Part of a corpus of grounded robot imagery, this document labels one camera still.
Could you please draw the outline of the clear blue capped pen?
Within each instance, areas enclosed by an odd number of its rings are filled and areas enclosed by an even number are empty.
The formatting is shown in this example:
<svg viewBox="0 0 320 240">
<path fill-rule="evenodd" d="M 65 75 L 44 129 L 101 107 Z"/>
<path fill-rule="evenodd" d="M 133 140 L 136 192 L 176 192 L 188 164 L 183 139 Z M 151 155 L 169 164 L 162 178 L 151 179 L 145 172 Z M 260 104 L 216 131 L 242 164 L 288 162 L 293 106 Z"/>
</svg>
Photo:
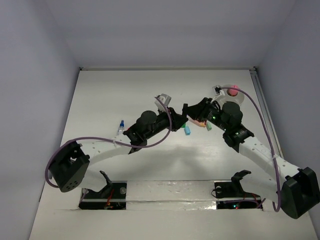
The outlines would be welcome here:
<svg viewBox="0 0 320 240">
<path fill-rule="evenodd" d="M 117 129 L 117 135 L 119 136 L 119 135 L 123 134 L 124 130 L 125 130 L 125 122 L 124 122 L 124 120 L 121 120 L 119 127 Z"/>
</svg>

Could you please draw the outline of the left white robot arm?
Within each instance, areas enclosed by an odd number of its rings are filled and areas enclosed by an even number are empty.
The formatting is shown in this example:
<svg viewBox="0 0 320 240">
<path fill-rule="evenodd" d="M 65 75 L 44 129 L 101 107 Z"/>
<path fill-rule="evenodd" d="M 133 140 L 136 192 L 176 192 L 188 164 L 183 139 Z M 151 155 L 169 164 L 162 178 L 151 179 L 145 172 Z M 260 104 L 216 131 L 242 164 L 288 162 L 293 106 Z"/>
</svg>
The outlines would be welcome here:
<svg viewBox="0 0 320 240">
<path fill-rule="evenodd" d="M 91 169 L 94 164 L 150 148 L 148 139 L 164 130 L 175 132 L 187 121 L 186 114 L 178 114 L 172 107 L 158 113 L 147 110 L 135 124 L 112 139 L 79 137 L 69 140 L 50 158 L 45 168 L 45 180 L 62 193 L 82 188 L 104 198 L 110 194 L 110 180 L 104 170 Z"/>
</svg>

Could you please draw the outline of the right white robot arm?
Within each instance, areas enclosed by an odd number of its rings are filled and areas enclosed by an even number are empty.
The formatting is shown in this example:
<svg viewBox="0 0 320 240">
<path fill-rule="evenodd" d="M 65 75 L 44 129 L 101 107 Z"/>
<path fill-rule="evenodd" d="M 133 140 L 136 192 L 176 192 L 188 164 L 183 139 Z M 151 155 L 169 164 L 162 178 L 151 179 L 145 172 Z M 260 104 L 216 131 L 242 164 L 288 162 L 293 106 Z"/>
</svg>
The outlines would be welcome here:
<svg viewBox="0 0 320 240">
<path fill-rule="evenodd" d="M 320 202 L 320 188 L 316 173 L 289 163 L 263 145 L 242 124 L 243 113 L 236 102 L 227 101 L 222 106 L 211 98 L 198 104 L 184 104 L 182 112 L 198 122 L 210 122 L 223 130 L 225 143 L 240 155 L 253 161 L 268 175 L 254 176 L 243 170 L 232 177 L 230 190 L 235 196 L 254 193 L 273 202 L 289 217 L 298 219 Z"/>
</svg>

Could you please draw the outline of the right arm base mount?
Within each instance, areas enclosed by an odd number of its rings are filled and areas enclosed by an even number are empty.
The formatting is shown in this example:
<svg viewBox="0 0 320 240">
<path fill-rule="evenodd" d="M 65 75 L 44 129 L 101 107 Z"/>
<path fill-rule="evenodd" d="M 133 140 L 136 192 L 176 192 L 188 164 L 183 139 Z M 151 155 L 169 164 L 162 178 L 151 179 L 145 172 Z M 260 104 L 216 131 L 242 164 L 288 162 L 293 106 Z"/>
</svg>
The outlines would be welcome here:
<svg viewBox="0 0 320 240">
<path fill-rule="evenodd" d="M 251 174 L 248 170 L 236 172 L 230 180 L 215 181 L 211 195 L 216 199 L 218 210 L 259 209 L 263 210 L 264 199 L 255 193 L 243 190 L 240 181 Z"/>
</svg>

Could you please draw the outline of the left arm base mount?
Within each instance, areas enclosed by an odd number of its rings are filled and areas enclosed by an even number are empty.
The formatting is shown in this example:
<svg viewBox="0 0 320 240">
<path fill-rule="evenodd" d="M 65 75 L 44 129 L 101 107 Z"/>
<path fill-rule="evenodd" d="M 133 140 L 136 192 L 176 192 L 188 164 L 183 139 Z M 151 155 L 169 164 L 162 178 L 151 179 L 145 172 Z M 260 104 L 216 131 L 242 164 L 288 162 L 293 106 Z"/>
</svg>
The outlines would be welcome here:
<svg viewBox="0 0 320 240">
<path fill-rule="evenodd" d="M 127 208 L 127 182 L 112 182 L 108 175 L 99 171 L 106 185 L 100 191 L 82 189 L 78 207 L 81 210 L 125 210 Z"/>
</svg>

